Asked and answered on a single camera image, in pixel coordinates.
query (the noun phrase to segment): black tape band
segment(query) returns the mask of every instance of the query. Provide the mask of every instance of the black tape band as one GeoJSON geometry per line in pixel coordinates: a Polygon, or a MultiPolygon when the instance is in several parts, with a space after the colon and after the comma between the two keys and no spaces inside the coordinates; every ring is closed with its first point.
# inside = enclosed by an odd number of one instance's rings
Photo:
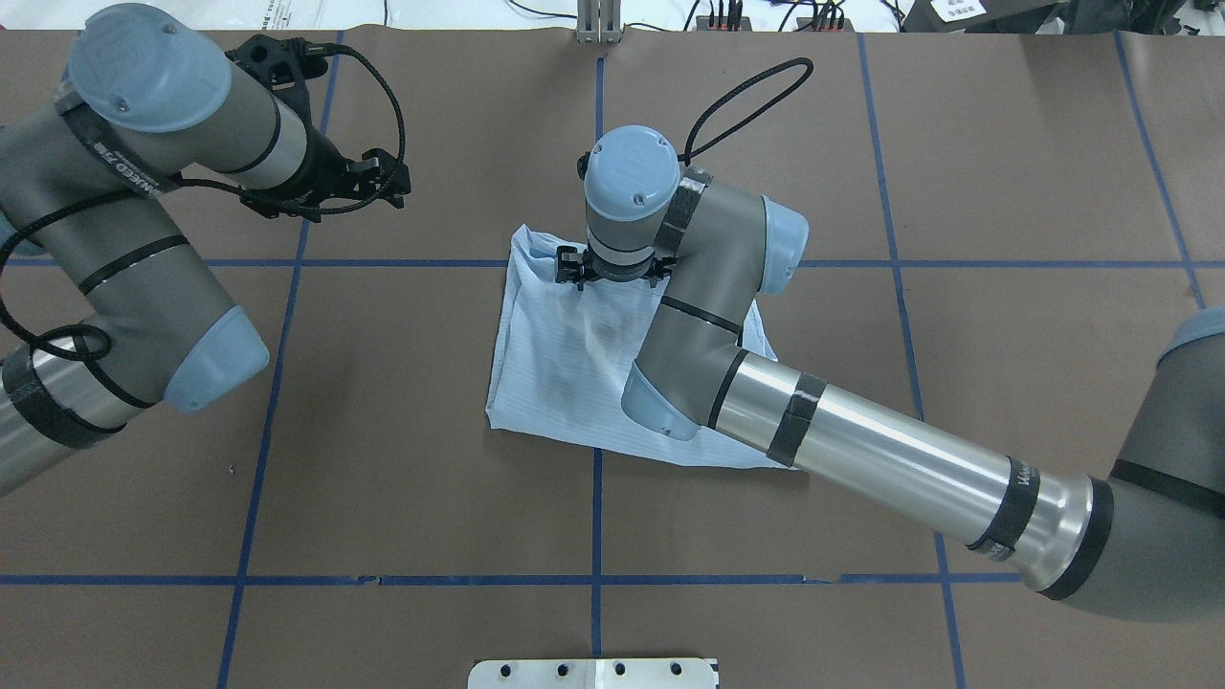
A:
{"type": "Polygon", "coordinates": [[[93,273],[82,280],[77,288],[81,289],[82,294],[88,295],[96,287],[107,282],[108,280],[115,277],[116,275],[124,272],[125,270],[135,266],[136,264],[148,259],[154,254],[160,254],[167,249],[173,249],[174,246],[181,246],[187,243],[187,238],[181,234],[175,234],[172,237],[163,237],[157,242],[149,242],[148,244],[141,246],[140,249],[134,249],[123,256],[110,261],[109,264],[102,266],[100,268],[93,271],[93,273]]]}
{"type": "MultiPolygon", "coordinates": [[[[77,352],[85,352],[86,348],[88,347],[88,343],[80,335],[74,335],[72,346],[77,352]]],[[[94,380],[97,380],[103,387],[105,387],[107,392],[114,395],[115,398],[118,398],[123,403],[127,405],[129,407],[136,407],[137,409],[147,409],[153,406],[153,402],[146,402],[143,400],[140,400],[135,397],[131,392],[120,387],[119,384],[115,383],[115,379],[110,378],[109,375],[107,375],[107,371],[102,370],[102,365],[98,364],[97,359],[86,359],[82,363],[85,364],[85,368],[93,374],[94,380]]]]}
{"type": "Polygon", "coordinates": [[[817,402],[826,391],[826,381],[806,373],[800,374],[800,380],[795,383],[795,392],[791,401],[786,403],[783,419],[778,423],[774,438],[766,450],[766,456],[783,466],[795,463],[795,452],[800,449],[800,443],[809,433],[812,424],[812,414],[817,413],[817,402]]]}
{"type": "Polygon", "coordinates": [[[56,93],[55,112],[77,141],[137,195],[156,199],[179,188],[170,178],[146,163],[136,151],[127,148],[110,123],[93,112],[76,91],[66,88],[56,93]]]}
{"type": "Polygon", "coordinates": [[[664,221],[659,223],[659,230],[655,232],[655,239],[652,242],[657,254],[676,255],[681,239],[685,239],[685,230],[688,229],[688,223],[693,219],[697,204],[702,200],[702,194],[713,179],[709,173],[699,168],[685,170],[685,177],[681,178],[676,192],[673,194],[673,200],[668,202],[664,221]]]}
{"type": "Polygon", "coordinates": [[[1029,526],[1029,519],[1034,516],[1038,488],[1041,483],[1038,467],[1014,457],[1008,457],[1008,461],[1011,462],[1008,488],[1003,492],[1000,509],[996,510],[982,536],[967,546],[970,550],[982,553],[997,563],[1007,560],[1017,550],[1017,541],[1029,526]]]}
{"type": "Polygon", "coordinates": [[[719,384],[719,394],[714,396],[714,405],[710,407],[710,418],[706,422],[707,428],[714,428],[719,423],[719,412],[723,411],[723,401],[728,398],[728,390],[731,387],[731,381],[736,378],[736,371],[740,370],[740,364],[745,362],[745,357],[747,356],[748,349],[741,349],[731,359],[731,365],[728,367],[728,373],[723,376],[723,383],[719,384]]]}
{"type": "Polygon", "coordinates": [[[61,407],[38,379],[29,347],[22,347],[5,360],[2,380],[12,407],[26,423],[65,447],[74,450],[93,447],[124,429],[123,425],[99,428],[72,409],[61,407]]]}
{"type": "Polygon", "coordinates": [[[1216,519],[1225,519],[1225,495],[1212,488],[1204,488],[1177,476],[1123,460],[1115,462],[1110,476],[1138,488],[1152,490],[1193,510],[1208,512],[1216,519]]]}
{"type": "Polygon", "coordinates": [[[681,302],[680,299],[674,299],[673,297],[668,297],[666,294],[664,295],[663,299],[659,300],[659,303],[665,306],[671,306],[677,311],[688,314],[696,319],[702,319],[710,325],[717,325],[723,330],[726,330],[728,332],[735,335],[736,337],[740,337],[745,330],[744,326],[734,324],[725,318],[717,316],[710,311],[702,310],[695,306],[693,304],[690,304],[687,302],[681,302]]]}
{"type": "Polygon", "coordinates": [[[267,157],[271,156],[272,152],[277,148],[277,142],[281,141],[281,105],[278,104],[279,101],[277,101],[276,96],[272,96],[270,93],[268,97],[272,98],[272,110],[277,113],[277,121],[272,126],[272,137],[268,140],[268,146],[263,150],[262,153],[258,154],[258,157],[256,157],[250,163],[243,166],[241,168],[234,168],[232,170],[217,170],[218,174],[245,173],[246,170],[255,168],[255,166],[258,166],[265,159],[267,159],[267,157]]]}
{"type": "Polygon", "coordinates": [[[1110,525],[1115,521],[1115,493],[1105,481],[1096,478],[1090,478],[1090,481],[1093,481],[1093,509],[1089,512],[1089,523],[1084,528],[1080,547],[1077,548],[1072,563],[1055,580],[1055,584],[1039,591],[1052,601],[1067,598],[1088,581],[1106,547],[1106,539],[1110,538],[1110,525]]]}

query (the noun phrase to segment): white metal bracket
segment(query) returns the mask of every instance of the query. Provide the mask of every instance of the white metal bracket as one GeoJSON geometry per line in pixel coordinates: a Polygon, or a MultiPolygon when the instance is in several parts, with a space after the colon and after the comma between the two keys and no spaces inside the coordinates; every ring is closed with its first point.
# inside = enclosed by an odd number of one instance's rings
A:
{"type": "Polygon", "coordinates": [[[621,43],[621,0],[578,0],[579,43],[621,43]]]}
{"type": "Polygon", "coordinates": [[[468,689],[719,689],[709,658],[483,661],[468,689]]]}

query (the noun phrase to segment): blue joint cap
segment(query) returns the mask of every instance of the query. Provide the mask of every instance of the blue joint cap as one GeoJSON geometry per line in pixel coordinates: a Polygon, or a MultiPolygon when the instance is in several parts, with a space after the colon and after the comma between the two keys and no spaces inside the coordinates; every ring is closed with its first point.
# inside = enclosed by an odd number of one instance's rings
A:
{"type": "Polygon", "coordinates": [[[1178,331],[1174,333],[1174,340],[1170,341],[1170,346],[1165,348],[1165,352],[1161,352],[1156,363],[1160,365],[1161,359],[1166,354],[1183,345],[1189,345],[1196,340],[1203,340],[1204,337],[1212,337],[1223,332],[1225,332],[1225,304],[1197,311],[1196,315],[1178,326],[1178,331]]]}
{"type": "Polygon", "coordinates": [[[779,294],[800,267],[804,248],[809,245],[809,221],[766,196],[762,201],[766,204],[766,266],[761,292],[779,294]]]}
{"type": "MultiPolygon", "coordinates": [[[[0,244],[9,242],[9,238],[13,234],[17,234],[17,228],[9,222],[9,218],[5,217],[4,212],[0,212],[0,244]]],[[[26,239],[23,242],[18,242],[12,253],[21,256],[42,256],[47,253],[47,249],[43,249],[38,244],[26,239]]]]}
{"type": "Polygon", "coordinates": [[[136,2],[86,20],[69,54],[81,98],[108,121],[148,134],[206,120],[229,96],[230,76],[229,59],[208,37],[136,2]]]}
{"type": "Polygon", "coordinates": [[[642,375],[638,362],[630,367],[630,378],[621,394],[621,411],[638,425],[675,440],[692,440],[698,424],[690,421],[642,375]]]}
{"type": "Polygon", "coordinates": [[[619,126],[595,142],[587,161],[587,205],[614,222],[641,221],[668,205],[681,183],[676,150],[642,125],[619,126]]]}
{"type": "Polygon", "coordinates": [[[243,306],[234,306],[191,348],[164,397],[185,414],[198,412],[267,365],[268,348],[243,306]]]}

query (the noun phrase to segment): label sticker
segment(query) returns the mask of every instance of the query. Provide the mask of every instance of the label sticker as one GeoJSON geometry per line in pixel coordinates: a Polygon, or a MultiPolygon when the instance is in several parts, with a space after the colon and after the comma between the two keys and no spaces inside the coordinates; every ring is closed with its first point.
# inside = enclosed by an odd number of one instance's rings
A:
{"type": "Polygon", "coordinates": [[[959,22],[987,13],[979,0],[932,0],[931,6],[946,22],[959,22]]]}

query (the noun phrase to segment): light blue fabric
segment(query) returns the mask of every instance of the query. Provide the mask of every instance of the light blue fabric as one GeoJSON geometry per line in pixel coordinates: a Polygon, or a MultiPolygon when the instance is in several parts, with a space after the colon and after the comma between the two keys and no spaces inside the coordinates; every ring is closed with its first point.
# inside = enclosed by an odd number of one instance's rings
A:
{"type": "MultiPolygon", "coordinates": [[[[579,292],[554,282],[556,237],[523,226],[511,239],[485,413],[490,428],[543,435],[682,466],[779,465],[708,428],[681,441],[621,411],[621,392],[666,282],[598,281],[579,292]]],[[[746,349],[775,359],[755,303],[746,349]]]]}

